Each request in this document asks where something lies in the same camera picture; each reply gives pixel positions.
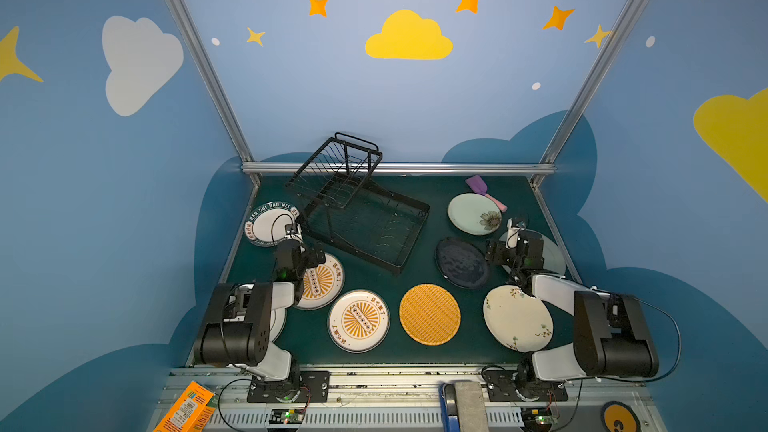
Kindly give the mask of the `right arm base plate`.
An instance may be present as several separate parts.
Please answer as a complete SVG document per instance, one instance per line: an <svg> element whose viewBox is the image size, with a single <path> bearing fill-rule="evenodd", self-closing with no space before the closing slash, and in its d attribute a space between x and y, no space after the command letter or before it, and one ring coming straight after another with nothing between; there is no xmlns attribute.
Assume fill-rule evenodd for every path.
<svg viewBox="0 0 768 432"><path fill-rule="evenodd" d="M562 382L517 378L517 373L498 367L483 368L484 380L491 402L565 402L568 393Z"/></svg>

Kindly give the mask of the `white cloud emblem plate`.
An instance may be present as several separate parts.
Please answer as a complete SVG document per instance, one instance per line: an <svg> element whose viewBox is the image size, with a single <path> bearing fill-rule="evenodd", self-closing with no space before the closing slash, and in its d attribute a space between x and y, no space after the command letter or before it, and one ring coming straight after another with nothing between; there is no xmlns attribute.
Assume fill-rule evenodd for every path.
<svg viewBox="0 0 768 432"><path fill-rule="evenodd" d="M269 340L275 342L282 333L286 324L286 309L278 308L270 311Z"/></svg>

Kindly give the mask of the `green rim lettered plate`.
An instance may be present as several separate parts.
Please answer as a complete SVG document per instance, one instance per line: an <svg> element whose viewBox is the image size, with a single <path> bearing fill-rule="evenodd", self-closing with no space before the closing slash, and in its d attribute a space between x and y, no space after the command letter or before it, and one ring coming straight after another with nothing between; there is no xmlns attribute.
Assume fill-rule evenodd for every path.
<svg viewBox="0 0 768 432"><path fill-rule="evenodd" d="M257 206L244 223L244 235L258 247L274 247L286 240L284 226L298 223L299 210L288 202L271 201Z"/></svg>

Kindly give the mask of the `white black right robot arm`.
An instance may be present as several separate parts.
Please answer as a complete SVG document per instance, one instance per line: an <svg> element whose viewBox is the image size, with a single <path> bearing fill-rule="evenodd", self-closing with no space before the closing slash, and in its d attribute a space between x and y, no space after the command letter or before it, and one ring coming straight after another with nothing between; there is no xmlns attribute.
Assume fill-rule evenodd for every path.
<svg viewBox="0 0 768 432"><path fill-rule="evenodd" d="M660 364L641 301L587 288L545 268L540 234L514 228L486 245L485 257L509 275L482 312L492 336L524 354L518 377L564 382L657 375Z"/></svg>

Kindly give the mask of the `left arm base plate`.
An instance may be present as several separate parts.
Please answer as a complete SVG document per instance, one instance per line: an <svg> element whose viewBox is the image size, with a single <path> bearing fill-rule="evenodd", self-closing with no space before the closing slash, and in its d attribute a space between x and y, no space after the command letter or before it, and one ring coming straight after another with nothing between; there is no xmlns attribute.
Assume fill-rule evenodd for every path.
<svg viewBox="0 0 768 432"><path fill-rule="evenodd" d="M325 403L328 400L330 373L321 370L291 372L282 381L251 379L248 403L283 403L300 406L306 402Z"/></svg>

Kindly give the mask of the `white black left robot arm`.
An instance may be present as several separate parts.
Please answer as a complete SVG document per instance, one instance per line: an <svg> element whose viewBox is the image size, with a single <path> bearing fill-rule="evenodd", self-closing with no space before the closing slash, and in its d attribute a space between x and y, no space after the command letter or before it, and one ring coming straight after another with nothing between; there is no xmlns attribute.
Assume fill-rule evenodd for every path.
<svg viewBox="0 0 768 432"><path fill-rule="evenodd" d="M261 383L296 389L298 364L273 343L271 319L301 300L306 271L325 260L321 248L286 239L276 246L271 281L216 286L193 345L195 361L231 366Z"/></svg>

